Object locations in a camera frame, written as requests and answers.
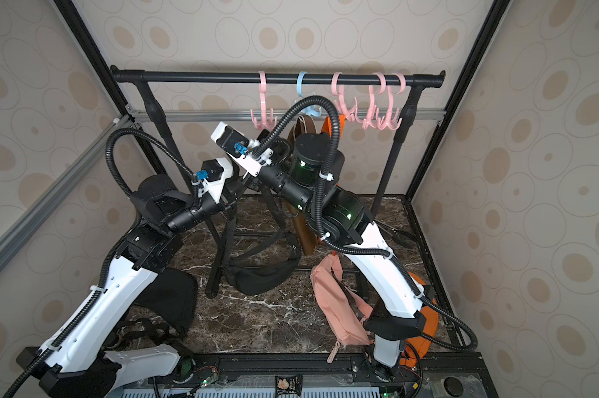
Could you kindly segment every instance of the patterned wallpaper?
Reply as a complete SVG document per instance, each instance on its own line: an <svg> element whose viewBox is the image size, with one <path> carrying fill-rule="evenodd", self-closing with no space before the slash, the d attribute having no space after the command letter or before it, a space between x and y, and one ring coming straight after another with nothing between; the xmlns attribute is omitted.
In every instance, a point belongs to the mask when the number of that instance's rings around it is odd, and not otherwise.
<svg viewBox="0 0 599 398"><path fill-rule="evenodd" d="M120 172L132 189L152 171L142 153L119 145ZM16 355L49 338L87 297L114 242L135 211L111 177L104 158L0 273L0 397L21 373ZM30 378L17 397L40 398Z"/></svg>
<svg viewBox="0 0 599 398"><path fill-rule="evenodd" d="M117 112L47 1L0 1L0 236ZM130 187L152 174L133 139L115 158ZM60 327L96 283L134 210L104 159L0 273L0 397L24 346ZM46 396L28 380L17 397Z"/></svg>
<svg viewBox="0 0 599 398"><path fill-rule="evenodd" d="M420 107L444 107L486 16L491 0L75 0L106 59L119 68L158 71L249 71L373 73L447 72L440 89L426 89ZM143 109L136 88L123 84L131 104ZM253 84L150 84L165 109L221 110L259 107ZM309 85L303 92L332 96L329 87ZM396 96L402 107L408 95ZM368 108L368 88L347 87L352 104ZM294 85L268 85L267 105L287 109L298 99ZM387 107L387 96L378 99ZM213 123L177 125L188 134L186 158L213 153L206 137ZM388 193L404 193L425 148L423 137L434 122L418 124L403 150L399 173ZM391 131L366 131L359 123L344 130L345 184L356 192L375 192Z"/></svg>
<svg viewBox="0 0 599 398"><path fill-rule="evenodd" d="M518 1L415 197L501 397L599 398L599 0Z"/></svg>
<svg viewBox="0 0 599 398"><path fill-rule="evenodd" d="M118 112L47 1L0 0L0 236Z"/></svg>

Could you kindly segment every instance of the marble floor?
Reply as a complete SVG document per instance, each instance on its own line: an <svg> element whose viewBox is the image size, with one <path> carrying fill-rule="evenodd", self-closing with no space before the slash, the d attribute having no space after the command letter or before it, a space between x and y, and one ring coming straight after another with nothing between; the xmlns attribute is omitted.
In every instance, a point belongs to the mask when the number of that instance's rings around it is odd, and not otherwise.
<svg viewBox="0 0 599 398"><path fill-rule="evenodd" d="M371 204L372 197L364 197ZM258 196L247 196L240 199L238 205L238 231L269 232L276 231L266 205ZM381 210L377 215L381 220L393 227L405 227L408 221L399 197L385 197ZM219 231L224 227L225 219L216 215L214 221ZM271 291L257 296L246 296L223 279L216 298L207 298L204 294L208 280L208 272L216 255L216 243L207 226L201 224L183 236L184 246L176 254L171 267L182 269L198 279L198 304L194 322L188 336L183 340L185 346L194 352L329 352L335 344L335 336L330 330L326 317L315 301L310 282L310 273L296 271L290 278ZM259 243L260 239L239 237L233 255L246 251L250 246ZM405 249L389 241L395 254L407 266L410 272L419 275L428 282L421 256L416 248ZM288 257L286 241L279 241L270 248L251 257L257 265L270 264L285 260ZM317 253L302 257L299 266L311 268L330 252L323 245L318 246ZM352 268L350 260L340 256L343 268ZM344 282L355 289L354 275L344 274ZM369 303L373 305L377 294L370 288ZM144 308L132 307L128 319L146 316L155 320L160 317ZM449 342L443 320L439 319L436 337ZM135 341L133 347L151 346L151 342ZM359 351L358 346L347 346L340 351ZM446 351L432 345L430 351Z"/></svg>

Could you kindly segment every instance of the brown bag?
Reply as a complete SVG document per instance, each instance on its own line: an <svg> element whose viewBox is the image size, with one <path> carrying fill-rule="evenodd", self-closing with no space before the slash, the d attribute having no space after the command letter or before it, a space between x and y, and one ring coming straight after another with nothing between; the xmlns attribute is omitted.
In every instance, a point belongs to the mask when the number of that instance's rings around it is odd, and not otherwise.
<svg viewBox="0 0 599 398"><path fill-rule="evenodd" d="M315 134L315 122L310 116L299 116L295 126L291 128L289 132L289 141L291 144L295 144L295 139L300 136L300 134ZM299 212L296 208L286 203L286 209L292 215L295 215ZM295 233L299 238L299 244L301 245L301 249L304 251L305 255L315 254L315 248L317 247L317 236L315 233L308 227L306 224L306 219L302 214L297 214L295 217L291 219L293 221L293 226L295 227Z"/></svg>

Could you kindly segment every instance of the black cable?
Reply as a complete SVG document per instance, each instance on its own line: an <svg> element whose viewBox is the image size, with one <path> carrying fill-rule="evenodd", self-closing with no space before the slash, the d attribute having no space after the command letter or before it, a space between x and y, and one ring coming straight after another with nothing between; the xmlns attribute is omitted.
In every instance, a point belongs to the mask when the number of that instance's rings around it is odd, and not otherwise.
<svg viewBox="0 0 599 398"><path fill-rule="evenodd" d="M127 239L129 234L131 234L131 231L133 231L134 229L136 229L136 227L138 227L140 225L141 219L142 219L142 217L141 217L140 213L136 210L136 219L134 220L131 227L129 227L129 229L127 230L125 235L123 235L118 240L118 242L116 242L116 244L113 245L112 249L109 251L109 253L107 253L107 256L105 256L104 261L103 261L103 266L101 268L101 274L98 279L98 287L99 288L104 288L105 283L107 282L107 277L109 275L109 267L113 260L113 256L116 254L116 250L118 250L120 244L122 242L124 242L125 239ZM100 291L92 291L92 295L90 296L87 303L83 306L83 308L81 308L79 313L76 314L74 319L72 319L72 321L67 325L67 327L65 327L65 329L61 331L61 333L56 337L56 339L53 340L53 342L50 344L50 346L53 346L53 347L61 346L61 344L65 341L67 336L69 336L70 333L72 333L72 331L76 328L76 326L78 326L81 323L81 321L83 321L85 316L94 307L97 300L100 298L101 294L102 294L102 292L100 292ZM41 354L39 354L32 361L32 363L30 365L28 365L28 367L23 371L23 373L21 373L19 375L19 377L17 377L16 380L14 380L14 382L8 388L8 390L5 392L5 394L3 394L3 398L12 398L14 396L14 394L16 394L17 390L23 385L23 383L25 383L25 380L27 380L35 370L40 368L45 363L45 361L49 358L49 356L52 355L52 353L54 353L54 350L48 348L45 351L43 351Z"/></svg>
<svg viewBox="0 0 599 398"><path fill-rule="evenodd" d="M271 133L269 133L269 135L267 135L267 137L262 140L262 144L260 144L260 146L256 147L256 149L252 153L252 156L258 157L259 155L261 155L264 152L264 150L270 144L272 144L272 142L275 140L275 138L277 138L277 136L284 130L286 125L297 114L299 114L301 110L303 110L304 108L311 106L311 105L319 105L322 109L325 109L326 112L328 113L328 117L331 120L331 139L328 144L326 158L324 159L324 162L322 163L322 167L319 172L320 176L328 176L330 173L331 164L333 163L333 160L335 159L335 156L337 153L337 146L339 145L341 127L340 127L339 113L337 112L337 108L326 97L310 96L310 97L306 97L306 98L300 100L295 105L293 105L284 114L284 116L282 116L282 118L280 119L278 124L273 128ZM392 252L390 252L388 250L379 249L379 248L377 248L377 249L368 249L368 248L361 249L361 248L344 247L344 246L340 246L339 244L336 244L335 242L332 242L329 239L329 235L327 236L326 231L324 230L324 221L322 219L322 202L324 200L325 185L326 185L326 179L319 177L317 179L317 183L315 184L315 188L314 188L312 211L311 211L312 217L315 220L315 229L317 229L317 236L320 238L320 240L324 244L326 244L328 247L330 247L331 249L333 249L339 253L343 253L343 254L347 254L347 255L380 255L384 258L390 259L390 261L394 264L394 266L397 267L397 269L399 270L399 272L401 273L401 275L407 282L408 286L410 287L410 290L414 293L414 295L420 296L422 292L419 290L419 287L417 286L415 281L410 276L406 267L400 263L399 259L397 259L397 257ZM443 347L446 347L450 350L456 350L456 351L460 351L460 352L470 352L470 351L474 351L477 348L477 345L479 343L477 340L477 336L469 328L469 326L467 326L463 321L461 321L460 319L455 317L453 314L451 314L451 313L447 312L446 310L437 306L435 303L432 302L432 300L428 299L427 297L420 296L419 299L421 300L421 302L424 305L432 308L439 314L444 315L447 319L454 322L456 324L456 326L458 326L461 330L465 331L465 333L470 338L470 344L468 346L454 346L454 345L448 344L446 342L440 341L432 336L428 336L427 334L423 334L422 335L423 338L430 340L433 343L439 344Z"/></svg>
<svg viewBox="0 0 599 398"><path fill-rule="evenodd" d="M276 137L273 139L273 144L282 144L284 146L284 152L282 152L282 155L277 161L269 165L270 167L279 166L280 164L284 163L284 161L291 155L291 152L293 151L293 146L288 139Z"/></svg>
<svg viewBox="0 0 599 398"><path fill-rule="evenodd" d="M160 398L160 392L158 391L158 384L156 384L156 377L151 378L151 382L154 385L154 395L156 398Z"/></svg>
<svg viewBox="0 0 599 398"><path fill-rule="evenodd" d="M421 385L423 384L423 366L421 365L421 358L419 357L419 353L415 350L415 347L413 347L412 344L410 344L407 341L406 341L406 346L410 347L410 349L412 350L412 352L415 355L415 358L417 359L417 372L419 373L419 382L417 383L418 386L415 388L414 393L408 397L408 398L415 398L417 396L417 394L419 393L419 390L421 390Z"/></svg>
<svg viewBox="0 0 599 398"><path fill-rule="evenodd" d="M129 189L129 186L127 185L127 183L125 183L125 180L122 178L122 176L120 175L120 172L118 171L118 168L116 167L116 162L114 161L114 158L113 158L113 148L114 148L114 145L116 144L116 141L118 139L120 139L120 137L126 136L126 135L141 137L141 138L148 140L156 148L163 151L165 153L165 155L167 155L171 160L173 160L174 163L176 163L176 165L182 171L184 171L187 174L187 176L189 176L191 178L193 183L198 182L198 176L196 175L196 173L191 171L191 169L189 169L187 167L187 165L184 164L184 162L177 155L175 155L172 151L169 150L169 148L167 148L159 140L155 139L152 135L147 134L146 132L137 130L137 129L131 129L131 128L118 129L118 130L114 131L107 139L107 144L105 145L105 149L104 149L104 157L105 157L105 160L107 161L107 167L109 168L109 171L112 173L113 179L116 181L116 183L118 184L120 189L122 189L122 191L125 193L125 195L130 196L132 194L132 191L131 191L131 189ZM193 195L194 207L198 208L198 207L200 207L200 198L198 197L198 186L193 185L192 191L193 192L191 194Z"/></svg>

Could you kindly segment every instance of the pink bag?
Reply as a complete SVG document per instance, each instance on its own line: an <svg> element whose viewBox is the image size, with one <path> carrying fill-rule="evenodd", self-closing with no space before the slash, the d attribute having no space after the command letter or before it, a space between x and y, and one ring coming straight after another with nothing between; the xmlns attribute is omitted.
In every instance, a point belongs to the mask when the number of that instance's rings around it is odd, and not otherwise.
<svg viewBox="0 0 599 398"><path fill-rule="evenodd" d="M357 308L364 315L361 320L357 319L348 303L348 298L346 298L341 286L337 283L337 281L342 281L342 275L342 263L339 257L333 254L323 259L310 273L310 281L313 284L317 303L326 315L335 337L337 337L337 343L328 356L329 363L333 362L333 358L335 358L335 354L337 354L337 350L341 345L369 345L372 343L368 339L367 331L364 330L361 324L370 316L373 308L346 287L355 300Z"/></svg>

